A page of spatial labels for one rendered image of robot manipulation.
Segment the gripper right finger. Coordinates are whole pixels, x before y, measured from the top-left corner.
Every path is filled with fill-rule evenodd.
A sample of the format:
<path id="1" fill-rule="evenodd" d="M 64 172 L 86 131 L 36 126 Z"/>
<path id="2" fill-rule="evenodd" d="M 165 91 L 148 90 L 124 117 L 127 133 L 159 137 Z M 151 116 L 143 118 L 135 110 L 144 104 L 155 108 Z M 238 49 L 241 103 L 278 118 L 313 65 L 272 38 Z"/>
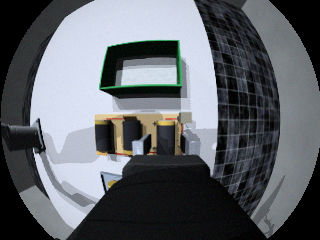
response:
<path id="1" fill-rule="evenodd" d="M 200 154 L 200 141 L 193 140 L 186 134 L 180 134 L 180 149 L 185 155 Z"/>

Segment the green open-top box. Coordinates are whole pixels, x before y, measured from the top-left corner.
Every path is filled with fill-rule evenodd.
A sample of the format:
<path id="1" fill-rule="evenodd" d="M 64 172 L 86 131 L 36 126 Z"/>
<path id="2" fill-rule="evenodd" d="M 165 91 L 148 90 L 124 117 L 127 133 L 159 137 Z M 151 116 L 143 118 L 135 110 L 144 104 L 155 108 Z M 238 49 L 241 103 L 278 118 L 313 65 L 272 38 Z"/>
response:
<path id="1" fill-rule="evenodd" d="M 180 40 L 107 46 L 99 90 L 110 95 L 179 94 L 181 88 Z"/>

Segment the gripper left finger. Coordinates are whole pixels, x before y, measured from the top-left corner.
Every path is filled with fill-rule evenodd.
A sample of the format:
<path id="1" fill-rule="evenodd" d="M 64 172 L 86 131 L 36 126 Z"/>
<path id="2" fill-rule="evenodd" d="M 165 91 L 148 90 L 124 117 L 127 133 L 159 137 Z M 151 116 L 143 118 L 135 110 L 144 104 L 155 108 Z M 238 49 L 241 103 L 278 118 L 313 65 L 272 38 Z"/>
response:
<path id="1" fill-rule="evenodd" d="M 140 140 L 134 140 L 132 142 L 133 156 L 134 155 L 147 155 L 152 148 L 152 134 L 146 134 Z"/>

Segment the black battery with gold end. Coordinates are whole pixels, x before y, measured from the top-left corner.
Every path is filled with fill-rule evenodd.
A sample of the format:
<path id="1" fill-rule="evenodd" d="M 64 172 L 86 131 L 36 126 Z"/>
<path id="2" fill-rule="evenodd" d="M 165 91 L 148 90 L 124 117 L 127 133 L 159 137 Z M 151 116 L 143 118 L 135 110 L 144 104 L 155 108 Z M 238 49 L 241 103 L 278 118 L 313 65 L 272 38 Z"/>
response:
<path id="1" fill-rule="evenodd" d="M 157 155 L 175 154 L 175 121 L 156 121 Z"/>
<path id="2" fill-rule="evenodd" d="M 95 139 L 97 151 L 111 150 L 110 121 L 95 121 Z"/>
<path id="3" fill-rule="evenodd" d="M 117 180 L 112 180 L 112 181 L 109 181 L 107 184 L 108 184 L 108 189 L 114 184 L 116 183 Z"/>
<path id="4" fill-rule="evenodd" d="M 140 121 L 123 121 L 123 149 L 124 153 L 133 155 L 133 140 L 140 140 Z"/>

